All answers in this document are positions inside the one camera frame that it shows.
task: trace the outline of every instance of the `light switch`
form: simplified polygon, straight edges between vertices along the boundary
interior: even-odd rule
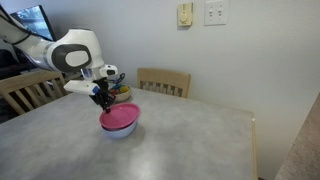
[[[193,3],[178,5],[178,26],[191,26],[193,20]]]
[[[227,23],[229,0],[206,1],[204,25],[224,25]]]

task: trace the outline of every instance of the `monitor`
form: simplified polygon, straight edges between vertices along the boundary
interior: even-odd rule
[[[10,14],[24,27],[50,41],[56,41],[49,20],[41,5]]]

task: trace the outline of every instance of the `pink bowl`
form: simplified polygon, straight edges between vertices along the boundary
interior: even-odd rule
[[[110,113],[103,111],[100,115],[100,124],[111,131],[121,130],[130,126],[139,116],[140,108],[133,103],[121,103],[110,108]]]

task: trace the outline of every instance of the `wooden chair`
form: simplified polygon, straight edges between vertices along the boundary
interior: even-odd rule
[[[139,68],[137,87],[140,89],[188,97],[191,75],[164,69]]]
[[[19,114],[24,114],[67,93],[61,73],[35,71],[0,81],[0,93]]]

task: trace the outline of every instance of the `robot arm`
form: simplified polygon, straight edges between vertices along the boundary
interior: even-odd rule
[[[99,97],[101,94],[108,96],[108,84],[105,79],[110,75],[116,75],[118,69],[113,65],[104,64],[99,42],[93,31],[71,29],[60,40],[51,42],[25,29],[0,5],[0,38],[22,50],[42,69],[81,71],[85,80],[70,81],[65,85],[66,90],[91,95],[98,104],[108,100],[101,100]]]

